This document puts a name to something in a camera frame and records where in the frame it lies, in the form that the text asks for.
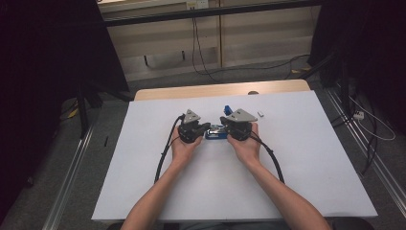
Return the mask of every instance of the person's right hand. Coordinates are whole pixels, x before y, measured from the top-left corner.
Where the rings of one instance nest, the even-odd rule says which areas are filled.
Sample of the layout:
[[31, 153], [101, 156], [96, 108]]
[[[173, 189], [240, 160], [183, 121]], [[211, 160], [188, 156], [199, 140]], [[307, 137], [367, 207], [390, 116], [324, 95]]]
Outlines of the person's right hand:
[[[259, 135], [258, 124], [252, 124], [252, 131]], [[245, 141], [238, 141], [231, 135], [227, 135], [228, 142], [233, 146], [236, 151], [238, 160], [241, 161], [246, 167], [249, 165], [259, 163], [259, 148], [260, 143], [252, 138], [248, 138]]]

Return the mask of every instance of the white table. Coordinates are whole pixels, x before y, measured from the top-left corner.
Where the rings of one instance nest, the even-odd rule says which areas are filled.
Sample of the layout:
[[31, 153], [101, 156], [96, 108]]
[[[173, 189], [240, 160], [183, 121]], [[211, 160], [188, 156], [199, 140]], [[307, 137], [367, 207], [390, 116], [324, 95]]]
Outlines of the white table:
[[[282, 168], [286, 185], [325, 217], [373, 217], [372, 203], [312, 91], [269, 95], [149, 100], [130, 104], [93, 220], [125, 219], [152, 186], [177, 116], [188, 108], [201, 123], [219, 124], [224, 105], [259, 118], [261, 139]], [[275, 167], [266, 150], [261, 162]], [[169, 151], [162, 172], [171, 160]], [[237, 160], [226, 140], [204, 140], [169, 196], [161, 221], [280, 219], [276, 207]]]

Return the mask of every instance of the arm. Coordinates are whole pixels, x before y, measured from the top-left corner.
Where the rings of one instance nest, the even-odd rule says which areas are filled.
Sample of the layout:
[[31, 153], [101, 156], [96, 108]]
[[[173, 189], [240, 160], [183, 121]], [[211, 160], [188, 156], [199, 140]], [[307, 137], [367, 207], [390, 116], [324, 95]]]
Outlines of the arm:
[[[252, 130], [258, 133], [258, 125], [253, 123]], [[319, 211], [303, 197], [280, 182], [259, 161], [260, 144], [249, 138], [239, 142], [230, 135], [227, 137], [234, 147], [239, 161], [255, 177], [262, 189], [274, 202], [286, 223], [292, 229], [330, 229]]]
[[[177, 138], [177, 128], [173, 131], [172, 140]], [[173, 187], [176, 177], [192, 159], [192, 152], [200, 144], [202, 137], [194, 143], [185, 144], [179, 138], [173, 141], [172, 162], [161, 178], [138, 200], [129, 212], [122, 229], [151, 229], [155, 220], [161, 214], [167, 197]]]

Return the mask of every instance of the table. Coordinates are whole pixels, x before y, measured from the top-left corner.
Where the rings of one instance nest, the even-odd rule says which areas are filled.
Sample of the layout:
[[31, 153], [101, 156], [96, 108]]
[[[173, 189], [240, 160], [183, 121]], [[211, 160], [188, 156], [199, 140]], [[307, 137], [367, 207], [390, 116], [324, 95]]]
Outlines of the table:
[[[292, 92], [296, 86], [299, 92]], [[245, 95], [253, 90], [262, 94]], [[285, 90], [288, 92], [265, 94]], [[210, 97], [202, 98], [204, 92]], [[186, 98], [191, 95], [198, 98]], [[160, 152], [180, 112], [192, 107], [202, 117], [202, 123], [213, 123], [221, 116], [218, 110], [225, 103], [234, 109], [242, 104], [241, 107], [252, 114], [258, 109], [265, 114], [258, 120], [260, 136], [274, 150], [286, 184], [325, 217], [376, 216], [314, 92], [309, 91], [305, 81], [290, 80], [152, 89], [137, 93], [136, 101], [129, 106], [92, 219], [124, 219], [134, 203], [152, 186]], [[163, 171], [170, 160], [169, 152]], [[276, 173], [264, 149], [260, 151], [260, 160], [271, 173]], [[261, 221], [280, 218], [276, 207], [239, 163], [232, 147], [224, 140], [204, 140], [179, 177], [158, 220]]]

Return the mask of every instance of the person's left hand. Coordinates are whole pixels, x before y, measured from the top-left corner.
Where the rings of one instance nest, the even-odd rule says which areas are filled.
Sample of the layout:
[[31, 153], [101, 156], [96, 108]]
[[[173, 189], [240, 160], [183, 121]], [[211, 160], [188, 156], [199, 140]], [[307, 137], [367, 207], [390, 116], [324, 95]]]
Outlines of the person's left hand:
[[193, 151], [202, 142], [203, 137], [198, 137], [193, 143], [187, 144], [179, 138], [178, 126], [172, 133], [172, 163], [179, 164], [182, 168], [188, 165], [193, 156]]

